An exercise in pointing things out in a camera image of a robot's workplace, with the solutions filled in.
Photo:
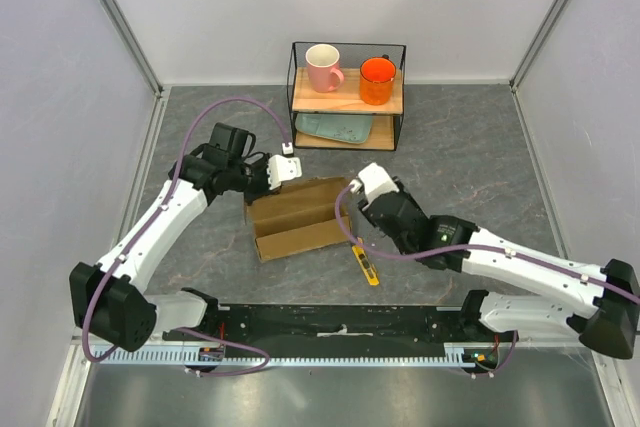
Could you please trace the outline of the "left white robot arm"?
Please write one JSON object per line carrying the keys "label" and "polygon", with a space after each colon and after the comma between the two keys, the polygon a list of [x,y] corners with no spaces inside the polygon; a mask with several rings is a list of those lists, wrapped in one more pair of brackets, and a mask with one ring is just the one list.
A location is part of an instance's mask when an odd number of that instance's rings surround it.
{"label": "left white robot arm", "polygon": [[188,289],[146,296],[160,262],[185,229],[226,192],[243,194],[247,203],[275,193],[298,177],[300,163],[289,142],[279,154],[257,152],[254,134],[215,124],[208,142],[183,151],[149,209],[115,247],[95,264],[78,263],[69,282],[74,321],[82,331],[86,357],[91,337],[113,349],[134,352],[154,334],[183,328],[198,340],[219,329],[208,299]]}

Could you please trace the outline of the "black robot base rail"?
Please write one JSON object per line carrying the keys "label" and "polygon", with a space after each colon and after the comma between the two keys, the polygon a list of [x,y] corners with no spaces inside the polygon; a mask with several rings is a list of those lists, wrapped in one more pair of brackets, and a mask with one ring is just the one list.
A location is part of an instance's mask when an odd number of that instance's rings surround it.
{"label": "black robot base rail", "polygon": [[210,305],[195,331],[275,358],[441,357],[446,343],[506,345],[460,309],[412,305]]}

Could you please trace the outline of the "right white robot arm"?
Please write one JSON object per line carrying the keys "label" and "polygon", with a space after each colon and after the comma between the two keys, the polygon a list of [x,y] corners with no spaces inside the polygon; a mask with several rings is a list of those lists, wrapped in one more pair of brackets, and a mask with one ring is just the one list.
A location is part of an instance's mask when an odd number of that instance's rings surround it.
{"label": "right white robot arm", "polygon": [[349,189],[363,196],[360,213],[394,243],[394,258],[493,278],[528,291],[528,296],[513,300],[485,291],[469,293],[457,318],[465,338],[547,330],[572,333],[583,346],[608,357],[633,357],[639,281],[630,264],[562,259],[514,244],[470,221],[428,216],[397,179],[375,189],[354,180]]}

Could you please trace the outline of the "yellow utility knife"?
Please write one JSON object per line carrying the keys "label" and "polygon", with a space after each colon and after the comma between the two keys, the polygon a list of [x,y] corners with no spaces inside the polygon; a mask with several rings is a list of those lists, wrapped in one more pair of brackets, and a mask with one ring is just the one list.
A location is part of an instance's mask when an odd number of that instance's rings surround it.
{"label": "yellow utility knife", "polygon": [[361,268],[370,286],[378,286],[380,284],[377,270],[374,264],[369,260],[366,251],[357,245],[352,246],[352,252]]}

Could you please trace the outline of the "brown cardboard express box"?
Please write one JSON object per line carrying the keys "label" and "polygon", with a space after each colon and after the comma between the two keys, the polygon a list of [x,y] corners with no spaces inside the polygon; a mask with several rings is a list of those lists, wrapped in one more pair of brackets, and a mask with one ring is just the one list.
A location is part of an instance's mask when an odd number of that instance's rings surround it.
{"label": "brown cardboard express box", "polygon": [[346,187],[343,177],[312,178],[289,183],[272,195],[245,206],[261,262],[282,259],[347,240],[347,210],[335,214],[335,200]]}

